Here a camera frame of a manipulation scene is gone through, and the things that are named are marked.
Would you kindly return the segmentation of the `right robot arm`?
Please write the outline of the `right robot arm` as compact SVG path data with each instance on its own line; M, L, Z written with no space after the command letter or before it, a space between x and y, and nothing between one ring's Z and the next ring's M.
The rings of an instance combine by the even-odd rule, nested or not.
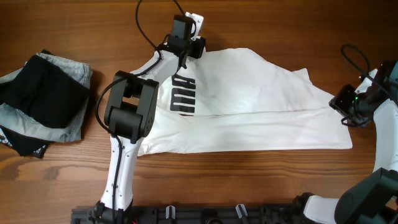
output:
M312 223L397 223L397 211L387 206L397 197L397 91L375 85L352 89L346 85L330 101L354 124L373 121L376 125L374 170L340 198L304 193L295 198L292 216Z

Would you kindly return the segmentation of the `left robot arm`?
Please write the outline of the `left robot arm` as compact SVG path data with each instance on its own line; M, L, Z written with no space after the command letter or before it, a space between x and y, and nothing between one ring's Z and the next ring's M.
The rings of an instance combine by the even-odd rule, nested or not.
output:
M153 57L131 73L118 71L105 89L109 93L99 124L111 135L111 162L101 200L91 220L98 223L131 223L132 183L137 153L155 119L159 86L185 66L187 58L198 59L206 40L197 37L168 41L156 47Z

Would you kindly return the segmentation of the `white t-shirt with black print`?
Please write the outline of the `white t-shirt with black print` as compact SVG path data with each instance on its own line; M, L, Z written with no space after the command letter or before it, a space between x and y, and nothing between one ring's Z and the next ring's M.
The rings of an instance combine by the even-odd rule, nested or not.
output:
M306 68L291 72L247 48L207 52L161 84L139 153L349 149L331 98Z

